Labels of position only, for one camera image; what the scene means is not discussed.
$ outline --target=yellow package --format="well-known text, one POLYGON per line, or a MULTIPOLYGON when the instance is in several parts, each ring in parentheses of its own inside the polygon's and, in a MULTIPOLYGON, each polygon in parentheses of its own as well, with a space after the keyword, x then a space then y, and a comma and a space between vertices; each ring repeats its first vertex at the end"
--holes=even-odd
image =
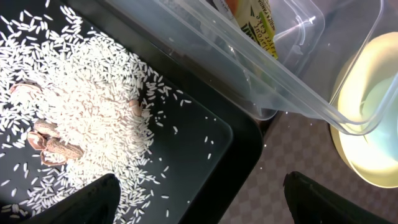
POLYGON ((233 16, 231 21, 253 41, 278 59, 274 41, 275 24, 271 17, 268 0, 213 0, 218 10, 225 16, 233 16))

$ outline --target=black tray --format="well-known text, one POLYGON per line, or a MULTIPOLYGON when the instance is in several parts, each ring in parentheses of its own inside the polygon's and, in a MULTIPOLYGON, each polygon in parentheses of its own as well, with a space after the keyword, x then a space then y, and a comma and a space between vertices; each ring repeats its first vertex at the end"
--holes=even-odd
MULTIPOLYGON (((126 18, 122 18, 122 22, 109 5, 94 0, 72 0, 67 3, 196 100, 192 100, 193 104, 187 108, 185 105, 184 110, 173 98, 164 105, 161 101, 155 104, 154 111, 164 110, 167 119, 162 121, 163 128, 151 121, 150 128, 155 132, 155 142, 150 148, 154 153, 151 157, 154 162, 148 164, 145 170, 162 180, 160 172, 165 166, 170 166, 170 169, 161 185, 146 185, 147 188, 154 188, 157 197, 150 198, 151 206, 140 223, 217 223, 261 154, 262 138, 255 122, 191 73, 202 74, 205 71, 193 64, 178 63, 178 58, 175 58, 177 61, 169 58, 146 40, 152 39, 156 43, 153 37, 126 18), (172 126, 178 127, 177 135, 174 135, 172 126), (211 138, 207 145, 203 142, 205 136, 211 138), (210 145, 210 140, 215 141, 214 146, 210 145), (212 153, 210 160, 207 159, 208 153, 212 153), (170 198, 161 199, 161 194, 170 198), (166 209, 170 210, 169 219, 165 219, 166 209)), ((8 7, 2 8, 8 10, 10 4, 7 2, 8 7)), ((35 8, 35 4, 39 9, 44 8, 42 1, 31 1, 29 7, 35 8)), ((54 4, 57 1, 53 0, 50 7, 56 9, 54 4)), ((26 8, 21 5, 22 2, 18 2, 15 12, 26 8)), ((56 19, 53 13, 59 12, 51 12, 46 11, 46 14, 56 19)), ((0 200, 4 200, 3 204, 13 202, 9 198, 0 197, 0 200)))

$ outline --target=plastic bin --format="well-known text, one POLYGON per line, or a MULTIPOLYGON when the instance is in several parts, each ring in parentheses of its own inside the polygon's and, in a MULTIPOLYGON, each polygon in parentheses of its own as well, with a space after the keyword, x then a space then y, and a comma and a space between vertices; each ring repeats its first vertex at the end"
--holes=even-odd
POLYGON ((270 0, 278 60, 205 0, 106 2, 167 46, 171 57, 209 71, 212 76, 196 74, 256 119, 268 119, 266 109, 290 111, 366 134, 395 98, 396 79, 371 114, 351 116, 336 106, 366 44, 398 30, 395 0, 270 0))

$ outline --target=small clear plastic container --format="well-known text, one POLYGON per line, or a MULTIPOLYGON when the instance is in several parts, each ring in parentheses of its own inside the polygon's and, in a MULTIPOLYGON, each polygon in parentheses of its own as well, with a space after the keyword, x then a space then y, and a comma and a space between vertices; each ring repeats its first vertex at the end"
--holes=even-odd
MULTIPOLYGON (((171 57, 188 58, 210 72, 195 73, 256 119, 268 119, 269 109, 289 111, 362 135, 379 124, 397 94, 393 78, 372 111, 358 115, 338 106, 366 45, 398 31, 396 0, 269 0, 278 60, 206 0, 106 2, 166 45, 171 57)), ((378 82, 364 84, 364 97, 378 82)))

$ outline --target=transparent container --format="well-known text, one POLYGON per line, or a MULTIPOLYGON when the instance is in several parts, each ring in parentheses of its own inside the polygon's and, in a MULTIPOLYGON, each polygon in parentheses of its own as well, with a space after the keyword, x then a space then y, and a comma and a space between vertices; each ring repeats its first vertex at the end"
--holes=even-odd
MULTIPOLYGON (((256 119, 268 119, 268 109, 289 111, 362 135, 379 124, 397 94, 393 78, 373 111, 358 116, 338 106, 369 41, 398 31, 396 0, 269 0, 278 60, 205 0, 105 1, 171 49, 171 57, 210 72, 196 74, 256 119)), ((369 79, 364 95, 379 81, 369 79)))

